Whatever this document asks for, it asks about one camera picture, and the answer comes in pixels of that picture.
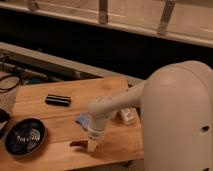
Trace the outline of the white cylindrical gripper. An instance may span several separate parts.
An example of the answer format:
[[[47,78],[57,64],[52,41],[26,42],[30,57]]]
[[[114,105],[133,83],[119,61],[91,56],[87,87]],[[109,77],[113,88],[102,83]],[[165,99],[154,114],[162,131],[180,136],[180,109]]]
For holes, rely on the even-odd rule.
[[[98,146],[98,141],[105,130],[106,127],[106,120],[101,118],[101,119],[96,119],[93,117],[89,118],[89,123],[88,123],[88,128],[87,128],[87,133],[88,137],[90,138],[88,140],[88,147],[87,151],[88,152],[94,152],[95,149]]]

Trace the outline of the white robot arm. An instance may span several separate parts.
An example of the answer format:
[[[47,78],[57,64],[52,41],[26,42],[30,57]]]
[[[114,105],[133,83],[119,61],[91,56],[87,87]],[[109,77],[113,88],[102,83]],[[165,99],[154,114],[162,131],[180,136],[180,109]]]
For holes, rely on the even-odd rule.
[[[88,106],[88,137],[103,135],[114,110],[141,108],[145,171],[213,171],[213,69],[166,65],[148,79]]]

